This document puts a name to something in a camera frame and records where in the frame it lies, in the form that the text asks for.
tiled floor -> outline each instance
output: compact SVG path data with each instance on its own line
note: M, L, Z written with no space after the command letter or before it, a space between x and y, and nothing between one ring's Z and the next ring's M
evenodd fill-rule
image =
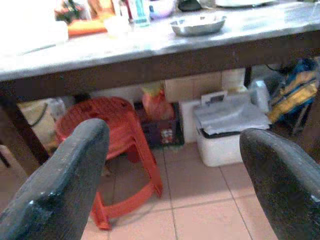
M98 230L89 219L82 240L277 239L242 163L206 167L195 144L153 152L163 181L162 198L153 196L131 214L112 219L109 232ZM106 203L120 202L148 182L141 164L124 156L112 161L110 168L111 176L101 177L99 186ZM10 170L0 170L0 179L15 182ZM0 207L20 184L13 183L11 191L0 185Z

metal bowl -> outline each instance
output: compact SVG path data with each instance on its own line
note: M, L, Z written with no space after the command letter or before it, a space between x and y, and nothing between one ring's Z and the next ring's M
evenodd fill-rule
M226 21L226 16L206 15L179 18L170 23L178 36L199 36L218 32Z

orange plastic bag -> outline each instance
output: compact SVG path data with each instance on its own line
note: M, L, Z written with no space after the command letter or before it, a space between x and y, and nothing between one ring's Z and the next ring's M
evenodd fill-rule
M162 86L143 88L142 104L150 121L169 120L175 117L174 108L166 101Z

plastic crate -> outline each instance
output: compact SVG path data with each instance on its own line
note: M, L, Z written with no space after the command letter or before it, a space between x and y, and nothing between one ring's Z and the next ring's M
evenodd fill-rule
M152 147L175 145L180 142L177 137L177 127L179 127L179 105L172 104L174 119L148 121L147 114L141 102L134 104L134 109L140 118L141 127L148 144Z

stacked plastic stools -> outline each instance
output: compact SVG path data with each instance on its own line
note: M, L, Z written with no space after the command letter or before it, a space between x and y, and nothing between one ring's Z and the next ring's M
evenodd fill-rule
M132 105L118 97L94 98L72 106L60 120L56 122L56 136L64 141L81 122L99 118L105 120L110 128L109 150L106 156L110 160L121 153L128 153L131 162L141 160L150 182L130 198L106 206L100 192L96 193L91 216L100 229L110 230L109 218L123 216L141 206L156 193L162 195L163 185L155 157L149 149L140 121Z

